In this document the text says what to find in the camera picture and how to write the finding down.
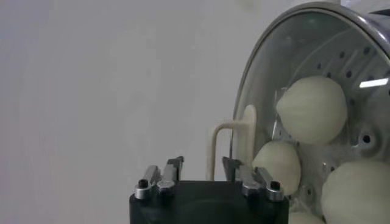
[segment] metal bracket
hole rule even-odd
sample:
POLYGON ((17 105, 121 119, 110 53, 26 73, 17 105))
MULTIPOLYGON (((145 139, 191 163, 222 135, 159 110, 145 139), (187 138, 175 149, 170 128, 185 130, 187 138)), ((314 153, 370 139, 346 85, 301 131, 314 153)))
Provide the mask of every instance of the metal bracket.
POLYGON ((266 186, 266 196, 270 201, 283 201, 283 188, 278 181, 274 181, 264 167, 255 168, 255 178, 266 186))
POLYGON ((252 169, 248 166, 241 165, 239 167, 239 175, 243 181, 242 193, 245 196, 258 194, 260 190, 260 183, 256 182, 252 176, 252 169))
POLYGON ((139 180, 134 189, 134 196, 137 199, 145 200, 151 196, 152 186, 160 180, 160 170, 157 166, 149 166, 144 177, 139 180))
POLYGON ((180 180, 184 157, 179 156, 176 159, 169 159, 164 168, 162 180, 157 183, 158 193, 164 195, 173 194, 175 182, 180 180))

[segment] screw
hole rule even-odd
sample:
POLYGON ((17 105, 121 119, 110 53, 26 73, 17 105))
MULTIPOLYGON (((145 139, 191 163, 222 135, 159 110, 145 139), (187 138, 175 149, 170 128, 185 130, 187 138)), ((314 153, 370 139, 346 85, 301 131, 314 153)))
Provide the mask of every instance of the screw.
POLYGON ((138 182, 138 187, 139 188, 147 188, 148 186, 148 183, 147 183, 147 180, 145 179, 140 179, 139 182, 138 182))
POLYGON ((271 189, 274 191, 280 191, 280 183, 278 181, 271 181, 271 189))

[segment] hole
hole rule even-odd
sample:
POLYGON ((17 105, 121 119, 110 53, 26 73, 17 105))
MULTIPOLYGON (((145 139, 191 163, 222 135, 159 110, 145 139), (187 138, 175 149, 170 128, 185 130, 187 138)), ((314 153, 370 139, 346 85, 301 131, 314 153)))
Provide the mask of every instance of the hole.
POLYGON ((370 47, 365 47, 363 50, 363 54, 367 55, 370 52, 371 48, 370 47))
POLYGON ((275 191, 279 191, 280 183, 278 181, 271 181, 271 189, 275 191))
POLYGON ((371 137, 369 135, 364 135, 363 136, 363 142, 364 143, 370 143, 371 142, 371 137))

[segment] stainless steel drum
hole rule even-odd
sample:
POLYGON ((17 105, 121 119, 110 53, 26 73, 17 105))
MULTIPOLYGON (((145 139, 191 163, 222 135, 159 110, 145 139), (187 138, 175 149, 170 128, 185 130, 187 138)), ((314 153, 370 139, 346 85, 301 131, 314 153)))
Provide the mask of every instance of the stainless steel drum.
MULTIPOLYGON (((271 140, 296 145, 302 165, 291 211, 322 215, 322 185, 329 173, 361 158, 390 163, 390 16, 359 15, 340 5, 300 5, 279 16, 254 47, 236 99, 234 118, 247 105, 257 111, 255 151, 271 140), (275 110, 276 101, 296 80, 322 75, 339 83, 348 121, 329 144, 315 147, 293 139, 275 110), (371 87, 362 83, 370 80, 371 87)), ((233 134, 231 157, 238 148, 233 134)))

